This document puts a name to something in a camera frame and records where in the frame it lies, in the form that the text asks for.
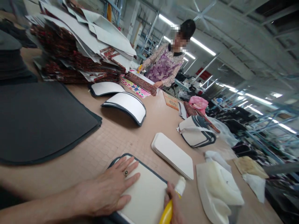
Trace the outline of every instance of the work table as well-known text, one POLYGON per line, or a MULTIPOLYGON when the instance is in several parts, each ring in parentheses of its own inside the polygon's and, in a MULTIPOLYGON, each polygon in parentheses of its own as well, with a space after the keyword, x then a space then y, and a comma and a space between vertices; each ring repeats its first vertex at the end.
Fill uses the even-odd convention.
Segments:
MULTIPOLYGON (((22 48, 21 54, 28 68, 37 74, 32 57, 41 54, 41 51, 22 48)), ((67 87, 82 104, 103 118, 101 128, 73 150, 49 162, 32 166, 0 166, 3 187, 27 200, 42 198, 95 178, 108 168, 113 159, 124 153, 134 155, 164 179, 176 184, 179 173, 151 149, 155 134, 162 132, 193 159, 194 180, 187 181, 181 200, 187 223, 210 223, 197 189, 195 165, 205 162, 203 152, 207 150, 219 152, 225 160, 235 158, 233 150, 223 140, 218 138, 214 144, 198 149, 189 147, 176 130, 182 118, 178 111, 166 105, 162 91, 158 91, 155 97, 141 99, 147 112, 139 128, 127 114, 112 108, 101 108, 110 96, 94 98, 86 85, 67 87)), ((229 161, 229 164, 245 200, 239 223, 282 223, 267 201, 265 204, 258 202, 233 162, 229 161)))

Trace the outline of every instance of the curved white foam piece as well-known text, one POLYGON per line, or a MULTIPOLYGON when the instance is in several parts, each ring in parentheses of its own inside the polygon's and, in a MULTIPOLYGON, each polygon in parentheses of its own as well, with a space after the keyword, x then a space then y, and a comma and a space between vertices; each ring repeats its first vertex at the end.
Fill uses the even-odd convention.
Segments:
POLYGON ((102 106, 113 106, 123 110, 131 116, 139 126, 142 125, 146 116, 146 109, 142 101, 128 92, 117 93, 103 103, 102 106))
POLYGON ((216 161, 196 165, 197 187, 204 211, 213 224, 229 224, 228 205, 243 205, 244 200, 230 172, 216 161))
POLYGON ((99 82, 92 84, 90 88, 95 96, 102 96, 109 93, 125 92, 125 89, 114 82, 99 82))

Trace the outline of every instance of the red patterned fabric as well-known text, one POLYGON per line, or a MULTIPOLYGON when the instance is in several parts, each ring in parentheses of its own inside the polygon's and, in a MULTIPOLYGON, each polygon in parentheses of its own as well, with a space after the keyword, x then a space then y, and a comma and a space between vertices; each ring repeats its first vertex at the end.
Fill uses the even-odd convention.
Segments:
POLYGON ((200 112, 199 109, 197 108, 193 108, 188 102, 184 101, 184 106, 186 108, 186 111, 187 111, 187 114, 188 114, 188 117, 190 116, 196 116, 196 115, 200 115, 202 117, 205 118, 206 122, 208 122, 208 125, 213 128, 217 133, 220 133, 219 129, 215 127, 215 125, 212 124, 212 122, 209 121, 209 119, 203 115, 202 112, 200 112))
POLYGON ((153 85, 149 84, 148 82, 144 81, 142 78, 139 78, 137 75, 134 75, 131 72, 128 72, 125 74, 125 78, 127 80, 130 80, 131 82, 139 85, 141 88, 148 91, 151 95, 156 96, 157 94, 157 88, 153 85))

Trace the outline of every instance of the yellow glue bottle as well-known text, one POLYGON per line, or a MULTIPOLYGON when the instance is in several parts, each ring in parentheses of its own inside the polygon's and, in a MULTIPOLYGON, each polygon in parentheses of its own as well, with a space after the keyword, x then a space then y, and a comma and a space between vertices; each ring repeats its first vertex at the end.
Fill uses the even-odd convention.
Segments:
MULTIPOLYGON (((177 185, 174 188, 179 198, 182 197, 185 187, 186 187, 186 180, 181 176, 180 179, 178 180, 177 185)), ((172 200, 170 200, 166 205, 159 224, 170 224, 171 218, 172 218, 172 200)))

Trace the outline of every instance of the ceiling fan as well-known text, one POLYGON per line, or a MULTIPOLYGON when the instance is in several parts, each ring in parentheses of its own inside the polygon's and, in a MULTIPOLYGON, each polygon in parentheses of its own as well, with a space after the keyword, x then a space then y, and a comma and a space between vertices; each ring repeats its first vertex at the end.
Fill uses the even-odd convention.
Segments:
POLYGON ((190 11, 190 12, 193 12, 196 14, 196 17, 193 19, 194 21, 200 19, 202 20, 203 24, 205 25, 205 27, 210 30, 209 26, 208 26, 208 23, 206 22, 206 19, 207 20, 210 20, 210 21, 213 21, 213 22, 218 22, 218 23, 222 23, 220 20, 217 20, 215 18, 212 18, 210 16, 207 16, 206 13, 208 11, 210 11, 210 9, 217 3, 217 0, 213 0, 212 3, 210 5, 208 5, 208 7, 206 7, 202 12, 200 12, 195 0, 193 0, 194 4, 195 4, 195 7, 197 9, 197 11, 194 11, 193 9, 190 9, 188 7, 185 7, 185 6, 181 6, 183 9, 187 10, 187 11, 190 11))

